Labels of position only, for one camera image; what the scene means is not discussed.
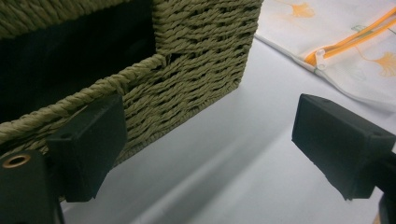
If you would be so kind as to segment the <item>olive woven basket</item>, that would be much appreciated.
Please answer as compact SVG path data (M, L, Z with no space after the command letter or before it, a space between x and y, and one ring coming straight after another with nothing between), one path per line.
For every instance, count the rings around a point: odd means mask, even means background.
M0 123L0 158L48 153L46 137L89 103L118 93L127 142L122 163L236 89L263 0L151 0L156 51L53 105Z

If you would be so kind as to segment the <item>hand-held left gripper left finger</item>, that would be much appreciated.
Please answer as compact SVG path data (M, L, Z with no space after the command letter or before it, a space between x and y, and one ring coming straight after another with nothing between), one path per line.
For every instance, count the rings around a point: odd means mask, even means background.
M94 198L127 140L122 97L96 100L51 134L50 157L64 178L70 203Z

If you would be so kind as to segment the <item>white leaf-print laundry bag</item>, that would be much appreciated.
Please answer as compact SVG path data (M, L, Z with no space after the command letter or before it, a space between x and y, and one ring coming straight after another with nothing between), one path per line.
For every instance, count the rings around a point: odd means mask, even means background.
M256 37L346 96L396 113L396 0L264 0Z

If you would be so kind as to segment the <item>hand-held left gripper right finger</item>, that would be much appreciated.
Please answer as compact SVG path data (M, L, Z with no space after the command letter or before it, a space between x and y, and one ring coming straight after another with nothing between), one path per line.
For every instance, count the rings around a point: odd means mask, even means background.
M380 188L396 201L396 135L331 100L302 94L292 142L346 200Z

